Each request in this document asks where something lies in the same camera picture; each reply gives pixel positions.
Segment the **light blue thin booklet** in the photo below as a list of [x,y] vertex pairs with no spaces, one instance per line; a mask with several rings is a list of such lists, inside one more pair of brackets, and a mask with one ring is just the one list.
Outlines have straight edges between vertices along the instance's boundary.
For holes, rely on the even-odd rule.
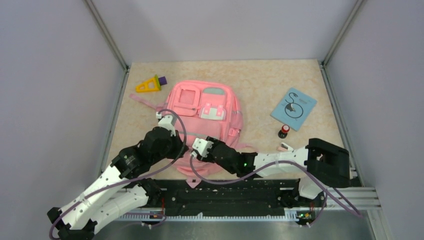
[[291,87],[273,109],[270,116],[297,132],[317,102],[315,98]]

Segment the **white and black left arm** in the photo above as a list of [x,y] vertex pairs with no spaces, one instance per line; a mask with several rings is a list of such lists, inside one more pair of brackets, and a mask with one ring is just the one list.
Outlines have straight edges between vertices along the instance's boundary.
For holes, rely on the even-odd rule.
[[47,212],[51,240],[92,240],[105,226],[129,211],[160,202],[160,188],[149,172],[156,163],[171,167],[188,151],[187,130],[156,126],[135,145],[123,148],[104,172],[78,197]]

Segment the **pink student backpack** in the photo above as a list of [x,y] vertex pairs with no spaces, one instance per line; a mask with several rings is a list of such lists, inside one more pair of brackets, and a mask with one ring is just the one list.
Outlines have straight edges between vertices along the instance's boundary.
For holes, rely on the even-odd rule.
[[177,83],[163,104],[153,104],[136,94],[130,98],[143,103],[163,116],[173,114],[177,117],[175,129],[187,131],[188,151],[173,166],[177,171],[193,180],[195,187],[200,179],[193,171],[203,177],[218,173],[222,168],[213,163],[194,161],[189,163],[192,144],[196,138],[212,137],[232,148],[243,148],[239,144],[244,120],[241,104],[233,89],[223,83],[200,80],[184,80]]

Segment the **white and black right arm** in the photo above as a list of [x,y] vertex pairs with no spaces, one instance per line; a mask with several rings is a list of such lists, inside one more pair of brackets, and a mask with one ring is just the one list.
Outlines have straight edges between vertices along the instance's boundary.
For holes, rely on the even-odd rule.
[[293,192],[299,206],[307,206],[328,188],[351,185],[349,151],[324,141],[310,138],[306,146],[275,153],[238,152],[223,141],[196,138],[192,144],[201,162],[220,166],[240,179],[263,178],[282,173],[305,173]]

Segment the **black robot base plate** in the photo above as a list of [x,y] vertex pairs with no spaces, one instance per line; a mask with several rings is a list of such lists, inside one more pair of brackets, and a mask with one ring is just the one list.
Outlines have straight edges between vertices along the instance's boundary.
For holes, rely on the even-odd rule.
[[154,180],[160,193],[140,210],[157,210],[168,217],[282,217],[290,210],[316,210],[324,194],[301,197],[298,180],[245,180],[217,185],[200,182],[195,187],[184,180]]

